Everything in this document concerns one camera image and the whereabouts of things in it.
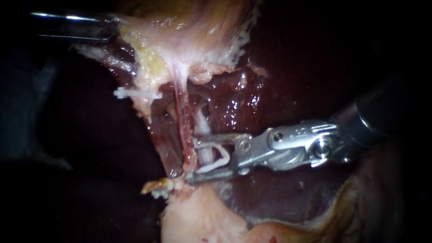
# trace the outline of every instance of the white clip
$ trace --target white clip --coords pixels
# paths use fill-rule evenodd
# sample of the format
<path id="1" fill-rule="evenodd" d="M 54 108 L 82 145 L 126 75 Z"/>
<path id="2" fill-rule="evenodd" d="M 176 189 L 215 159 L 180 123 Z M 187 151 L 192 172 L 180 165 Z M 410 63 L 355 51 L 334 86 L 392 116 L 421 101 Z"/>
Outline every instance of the white clip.
<path id="1" fill-rule="evenodd" d="M 114 91 L 114 95 L 117 97 L 117 99 L 124 99 L 131 96 L 149 99 L 162 99 L 162 93 L 151 93 L 140 90 L 126 90 L 124 87 L 118 87 L 117 90 Z"/>

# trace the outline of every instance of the dark background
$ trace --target dark background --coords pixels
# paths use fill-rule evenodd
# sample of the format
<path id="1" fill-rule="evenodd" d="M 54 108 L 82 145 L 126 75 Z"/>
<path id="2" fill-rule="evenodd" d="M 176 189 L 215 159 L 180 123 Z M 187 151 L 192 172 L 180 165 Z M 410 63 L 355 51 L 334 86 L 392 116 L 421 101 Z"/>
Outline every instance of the dark background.
<path id="1" fill-rule="evenodd" d="M 1 237 L 13 242 L 157 242 L 157 218 L 164 204 L 139 195 L 139 190 L 164 172 L 149 138 L 142 135 L 144 123 L 134 117 L 128 100 L 113 98 L 117 85 L 105 68 L 68 52 L 67 43 L 33 39 L 25 22 L 30 9 L 104 12 L 114 4 L 11 4 L 13 11 L 1 16 Z M 405 4 L 273 4 L 281 20 L 323 28 L 358 80 L 356 93 L 387 74 L 410 70 L 412 13 Z M 316 14 L 320 18 L 311 18 Z M 408 89 L 404 95 L 409 96 Z M 427 171 L 412 166 L 416 158 L 405 161 L 407 217 L 400 241 L 411 242 L 427 233 L 432 201 Z"/>

